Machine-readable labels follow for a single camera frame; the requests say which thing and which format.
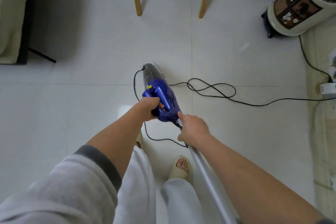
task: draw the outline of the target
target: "power plug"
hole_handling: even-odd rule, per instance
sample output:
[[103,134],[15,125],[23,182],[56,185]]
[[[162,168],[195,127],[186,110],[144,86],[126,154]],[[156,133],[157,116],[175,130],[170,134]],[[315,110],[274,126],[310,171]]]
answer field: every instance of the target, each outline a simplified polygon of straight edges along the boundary
[[324,83],[320,86],[323,99],[336,98],[336,83]]

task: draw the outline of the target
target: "slipper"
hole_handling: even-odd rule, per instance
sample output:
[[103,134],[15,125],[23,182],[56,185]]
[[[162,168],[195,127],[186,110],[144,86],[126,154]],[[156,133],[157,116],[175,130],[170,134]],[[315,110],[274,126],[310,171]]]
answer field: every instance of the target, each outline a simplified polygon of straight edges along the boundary
[[[176,164],[178,163],[178,161],[183,158],[187,161],[188,163],[188,168],[189,168],[189,172],[184,171],[183,169],[179,168],[176,166]],[[184,179],[187,180],[188,182],[191,182],[191,165],[189,160],[184,157],[184,156],[179,156],[175,161],[174,164],[171,166],[171,171],[169,174],[169,178],[168,179],[174,179],[174,178],[179,178],[179,179]]]
[[141,131],[140,131],[140,133],[139,133],[139,135],[138,135],[138,137],[137,137],[137,139],[136,139],[136,142],[138,143],[138,147],[139,147],[140,149],[144,149],[144,142],[143,142],[143,140],[142,140],[142,134],[141,134]]

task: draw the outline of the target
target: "white pants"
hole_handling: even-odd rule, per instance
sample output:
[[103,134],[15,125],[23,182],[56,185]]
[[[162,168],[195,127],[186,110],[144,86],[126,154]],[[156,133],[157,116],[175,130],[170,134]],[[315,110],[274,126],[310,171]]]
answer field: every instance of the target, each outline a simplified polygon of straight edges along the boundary
[[[203,224],[201,204],[192,185],[186,180],[167,180],[162,197],[170,224]],[[131,161],[118,193],[114,224],[155,224],[156,199],[152,167],[145,152],[134,147]]]

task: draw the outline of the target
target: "cylindrical heater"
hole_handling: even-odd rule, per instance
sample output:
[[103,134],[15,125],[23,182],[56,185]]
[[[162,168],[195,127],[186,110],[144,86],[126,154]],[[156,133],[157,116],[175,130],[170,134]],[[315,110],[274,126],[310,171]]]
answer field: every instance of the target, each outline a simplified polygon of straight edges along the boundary
[[295,36],[336,13],[336,0],[274,0],[262,14],[267,37]]

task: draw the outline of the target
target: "black metal leg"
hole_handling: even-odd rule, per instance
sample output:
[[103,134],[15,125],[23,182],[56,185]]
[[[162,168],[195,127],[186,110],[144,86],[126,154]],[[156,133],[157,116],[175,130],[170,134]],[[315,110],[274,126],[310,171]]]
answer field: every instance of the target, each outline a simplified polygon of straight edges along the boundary
[[30,52],[32,52],[32,53],[34,53],[34,54],[40,56],[41,58],[44,58],[44,59],[46,59],[46,60],[49,60],[49,61],[52,62],[52,63],[56,63],[56,60],[54,60],[54,59],[52,59],[52,58],[50,58],[50,57],[44,55],[43,53],[40,53],[40,52],[36,51],[35,49],[29,48],[28,50],[29,50]]

